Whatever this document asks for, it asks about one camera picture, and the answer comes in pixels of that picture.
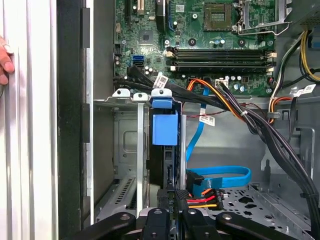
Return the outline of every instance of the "motherboard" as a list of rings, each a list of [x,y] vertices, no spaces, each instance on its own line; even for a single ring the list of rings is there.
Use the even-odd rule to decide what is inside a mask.
[[[235,95],[270,96],[276,0],[115,0],[114,72],[135,65],[187,88],[223,82]],[[242,34],[240,28],[260,26]],[[202,93],[203,87],[194,90]]]

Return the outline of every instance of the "hand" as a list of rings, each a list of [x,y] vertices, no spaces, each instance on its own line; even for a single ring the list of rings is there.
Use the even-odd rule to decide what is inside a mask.
[[[5,75],[7,73],[13,73],[15,71],[14,64],[12,63],[9,55],[13,54],[10,46],[6,41],[0,36],[0,84],[6,85],[8,83],[8,78]]]

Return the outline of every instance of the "green circuit board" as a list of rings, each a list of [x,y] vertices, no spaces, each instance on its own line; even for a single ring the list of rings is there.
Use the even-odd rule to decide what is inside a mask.
[[[132,65],[132,56],[145,57],[144,67],[152,68],[148,76],[155,79],[162,72],[172,83],[186,88],[190,78],[210,77],[212,83],[216,79],[229,77],[228,87],[235,95],[270,96],[269,79],[267,73],[250,73],[239,76],[233,73],[202,73],[202,72],[172,72],[166,64],[166,46],[179,49],[217,49],[217,50],[268,50],[274,51],[275,38],[272,33],[239,36],[231,30],[239,20],[234,0],[167,0],[169,4],[169,26],[166,33],[159,32],[156,23],[155,0],[142,0],[143,13],[137,12],[137,0],[130,2],[130,17],[128,24],[128,0],[115,0],[115,39],[114,43],[121,46],[121,64],[114,66],[118,76],[126,76],[127,67]],[[251,26],[275,21],[276,0],[251,0],[249,6],[249,22]],[[214,4],[225,4],[228,10],[210,15],[206,9]],[[214,19],[218,30],[211,29],[210,20]],[[196,40],[190,45],[190,39]],[[203,88],[197,85],[194,90],[202,93]]]

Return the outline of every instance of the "pcie slot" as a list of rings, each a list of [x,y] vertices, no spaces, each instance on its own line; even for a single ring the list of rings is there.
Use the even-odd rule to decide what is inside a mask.
[[[139,15],[145,14],[145,0],[138,0],[137,13]]]

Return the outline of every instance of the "white label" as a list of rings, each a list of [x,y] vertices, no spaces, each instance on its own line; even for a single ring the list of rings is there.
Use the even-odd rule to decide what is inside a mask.
[[[294,96],[295,97],[300,97],[300,95],[304,92],[304,89],[300,89],[299,91],[297,91]]]
[[[204,115],[204,114],[206,114],[206,109],[205,108],[200,108],[200,115]],[[199,117],[199,121],[204,123],[204,124],[208,124],[208,125],[210,125],[212,127],[214,127],[215,124],[216,124],[216,119],[213,116],[209,116],[209,115],[200,116]]]
[[[312,85],[309,85],[309,86],[306,86],[304,89],[303,89],[303,92],[301,94],[310,94],[313,92],[313,90],[315,89],[316,87],[316,84],[312,84]]]
[[[175,12],[176,13],[184,13],[185,12],[185,5],[175,5]]]
[[[153,88],[154,89],[164,89],[169,78],[164,76],[161,72],[159,72],[156,80],[154,81]]]

